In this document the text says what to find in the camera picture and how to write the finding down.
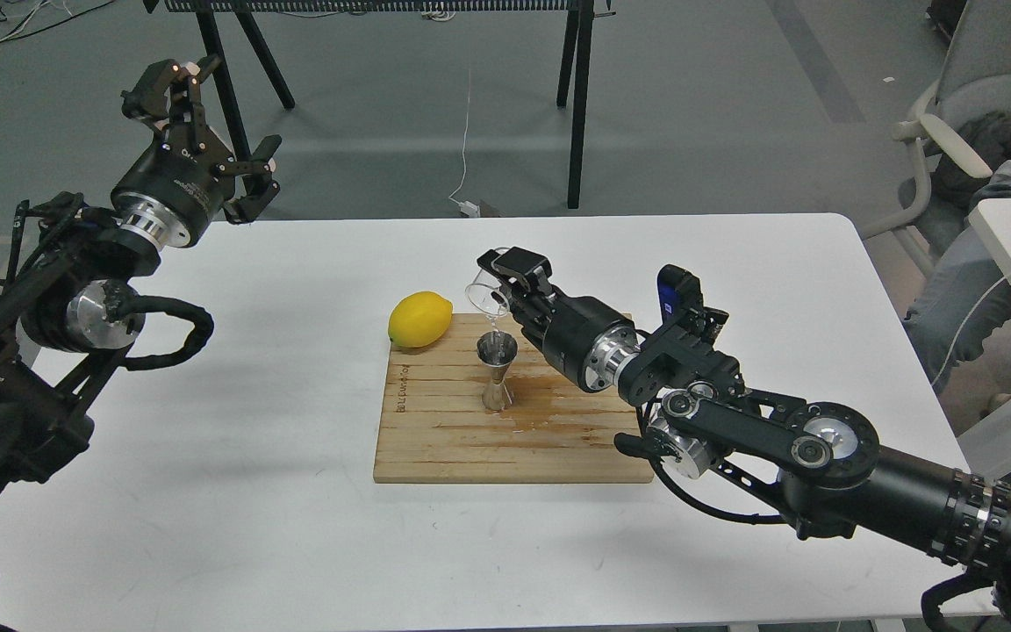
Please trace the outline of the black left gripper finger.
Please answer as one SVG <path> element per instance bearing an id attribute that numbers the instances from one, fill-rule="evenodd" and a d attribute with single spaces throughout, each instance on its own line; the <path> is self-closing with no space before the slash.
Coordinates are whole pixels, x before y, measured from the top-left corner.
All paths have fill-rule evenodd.
<path id="1" fill-rule="evenodd" d="M 221 140 L 207 125 L 201 100 L 201 84 L 220 64 L 218 56 L 183 65 L 172 59 L 157 61 L 145 69 L 135 87 L 121 92 L 125 118 L 136 119 L 154 136 L 141 159 L 173 148 L 192 159 L 204 154 L 220 159 Z"/>
<path id="2" fill-rule="evenodd" d="M 227 161 L 216 165 L 216 177 L 221 183 L 235 183 L 240 177 L 245 187 L 244 196 L 232 196 L 224 203 L 229 224 L 253 223 L 280 192 L 273 175 L 276 172 L 274 153 L 282 141 L 277 133 L 266 136 L 248 160 L 238 162 L 229 155 Z"/>

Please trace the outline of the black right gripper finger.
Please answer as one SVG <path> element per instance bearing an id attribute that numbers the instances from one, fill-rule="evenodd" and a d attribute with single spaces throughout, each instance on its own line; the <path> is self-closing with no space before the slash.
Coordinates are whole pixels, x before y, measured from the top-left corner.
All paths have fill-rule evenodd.
<path id="1" fill-rule="evenodd" d="M 526 339 L 541 339 L 541 301 L 538 298 L 510 298 L 508 309 Z"/>
<path id="2" fill-rule="evenodd" d="M 550 282 L 551 264 L 544 255 L 524 248 L 491 248 L 477 258 L 475 280 L 501 285 L 505 299 L 538 298 L 551 304 L 555 288 Z"/>

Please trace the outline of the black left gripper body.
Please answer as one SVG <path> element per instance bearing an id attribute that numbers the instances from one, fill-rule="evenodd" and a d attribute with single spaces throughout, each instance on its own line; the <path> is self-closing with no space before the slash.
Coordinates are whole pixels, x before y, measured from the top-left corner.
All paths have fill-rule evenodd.
<path id="1" fill-rule="evenodd" d="M 212 140 L 205 148 L 194 154 L 154 140 L 111 193 L 120 228 L 156 249 L 196 245 L 235 190 L 218 169 L 233 158 L 229 146 Z"/>

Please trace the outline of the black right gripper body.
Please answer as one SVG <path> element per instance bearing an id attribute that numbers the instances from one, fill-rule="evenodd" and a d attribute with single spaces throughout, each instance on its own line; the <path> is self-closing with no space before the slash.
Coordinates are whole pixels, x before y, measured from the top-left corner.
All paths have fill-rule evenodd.
<path id="1" fill-rule="evenodd" d="M 641 349 L 634 323 L 600 300 L 555 295 L 541 304 L 541 339 L 527 339 L 551 367 L 582 391 L 617 384 L 623 365 Z"/>

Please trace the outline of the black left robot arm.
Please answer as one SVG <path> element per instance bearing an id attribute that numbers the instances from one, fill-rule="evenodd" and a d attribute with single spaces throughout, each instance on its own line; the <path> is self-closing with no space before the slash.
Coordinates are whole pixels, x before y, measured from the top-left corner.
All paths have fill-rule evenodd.
<path id="1" fill-rule="evenodd" d="M 63 191 L 13 215 L 0 293 L 0 493 L 45 483 L 89 447 L 87 412 L 116 371 L 185 363 L 212 337 L 212 317 L 181 299 L 139 293 L 164 248 L 191 248 L 217 213 L 252 223 L 274 199 L 268 136 L 237 157 L 207 123 L 201 89 L 222 64 L 157 61 L 123 93 L 123 113 L 152 133 L 110 196 Z"/>

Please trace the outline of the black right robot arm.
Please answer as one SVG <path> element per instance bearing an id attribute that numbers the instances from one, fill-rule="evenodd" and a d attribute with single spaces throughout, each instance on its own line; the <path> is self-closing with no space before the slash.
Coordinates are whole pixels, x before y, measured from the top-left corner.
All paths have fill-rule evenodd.
<path id="1" fill-rule="evenodd" d="M 675 496 L 720 520 L 785 524 L 801 540 L 869 529 L 963 565 L 922 594 L 928 628 L 950 629 L 944 601 L 987 586 L 1011 621 L 1011 485 L 884 447 L 853 408 L 748 388 L 738 361 L 714 347 L 727 314 L 706 307 L 686 269 L 659 271 L 662 324 L 646 334 L 596 298 L 562 292 L 544 255 L 489 249 L 477 263 L 551 367 L 635 408 L 639 432 L 619 433 L 615 448 L 647 461 Z"/>

